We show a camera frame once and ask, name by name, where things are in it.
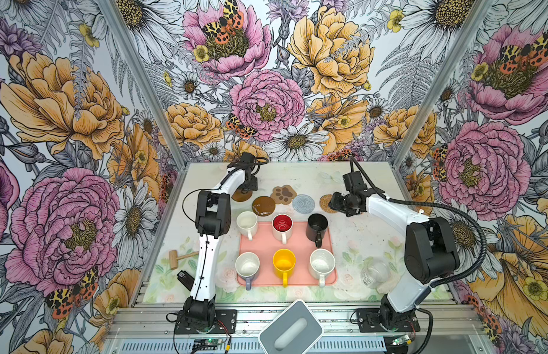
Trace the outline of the woven wicker round coaster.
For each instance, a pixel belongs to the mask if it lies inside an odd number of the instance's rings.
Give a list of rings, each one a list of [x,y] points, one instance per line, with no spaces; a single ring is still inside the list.
[[[319,206],[325,213],[335,214],[337,213],[337,211],[330,207],[331,200],[332,200],[332,194],[326,194],[320,198]]]

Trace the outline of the black mug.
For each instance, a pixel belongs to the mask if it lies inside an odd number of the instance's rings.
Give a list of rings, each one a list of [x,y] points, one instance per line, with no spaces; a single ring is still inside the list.
[[[312,214],[307,220],[306,237],[312,241],[318,249],[322,247],[328,226],[328,219],[324,215],[318,213]]]

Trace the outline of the glossy brown round coaster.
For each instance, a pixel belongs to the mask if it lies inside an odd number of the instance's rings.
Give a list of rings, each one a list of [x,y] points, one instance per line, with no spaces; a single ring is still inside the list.
[[[252,211],[260,217],[266,217],[274,213],[275,201],[269,196],[260,196],[252,203]]]

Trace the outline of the brown paw print coaster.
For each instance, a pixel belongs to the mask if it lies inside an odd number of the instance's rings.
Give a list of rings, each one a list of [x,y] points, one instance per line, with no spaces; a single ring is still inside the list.
[[[277,186],[273,188],[270,195],[275,204],[289,205],[293,202],[293,199],[297,196],[296,191],[288,184],[283,186]]]

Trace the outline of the grey blue round coaster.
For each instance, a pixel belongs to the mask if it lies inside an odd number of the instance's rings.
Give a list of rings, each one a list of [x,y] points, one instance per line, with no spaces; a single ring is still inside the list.
[[[315,209],[315,201],[311,196],[300,194],[293,199],[293,209],[297,213],[309,215]]]

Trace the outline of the matte brown round coaster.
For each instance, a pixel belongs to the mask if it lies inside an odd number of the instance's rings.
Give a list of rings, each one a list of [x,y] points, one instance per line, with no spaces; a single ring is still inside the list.
[[[244,191],[237,189],[235,193],[231,196],[231,199],[235,202],[242,203],[249,200],[253,196],[252,191]]]

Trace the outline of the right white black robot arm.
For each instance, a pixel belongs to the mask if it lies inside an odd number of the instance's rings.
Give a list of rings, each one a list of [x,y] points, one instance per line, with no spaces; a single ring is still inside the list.
[[[377,312],[380,326],[392,330],[414,317],[421,302],[433,289],[462,280],[478,271],[487,255],[485,231],[466,212],[438,203],[421,203],[451,211],[467,220],[474,228],[472,237],[479,239],[479,252],[473,263],[460,271],[453,224],[443,217],[432,218],[416,211],[417,203],[393,199],[375,183],[351,157],[350,172],[343,175],[346,194],[336,192],[329,203],[331,209],[352,217],[363,213],[376,216],[404,235],[406,272],[396,288],[383,296]]]

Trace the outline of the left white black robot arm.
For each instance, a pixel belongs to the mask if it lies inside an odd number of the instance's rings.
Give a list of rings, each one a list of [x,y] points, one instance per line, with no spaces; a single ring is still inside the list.
[[[258,190],[256,174],[268,163],[266,157],[243,153],[214,187],[195,190],[195,216],[190,221],[199,236],[199,256],[194,283],[182,307],[182,322],[188,327],[203,331],[216,323],[215,271],[223,237],[231,228],[231,197],[237,190]]]

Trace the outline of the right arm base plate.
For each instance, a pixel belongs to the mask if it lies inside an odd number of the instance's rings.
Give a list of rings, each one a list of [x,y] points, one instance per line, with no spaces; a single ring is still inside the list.
[[[387,308],[358,308],[355,316],[361,333],[417,333],[421,330],[416,311],[396,313]]]

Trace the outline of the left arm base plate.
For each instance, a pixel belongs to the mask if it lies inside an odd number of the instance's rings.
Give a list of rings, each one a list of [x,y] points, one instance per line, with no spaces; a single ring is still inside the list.
[[[175,335],[195,335],[195,334],[229,334],[236,332],[237,327],[236,310],[216,310],[216,317],[210,326],[204,327],[194,319],[188,319],[182,310],[177,312],[174,323]]]

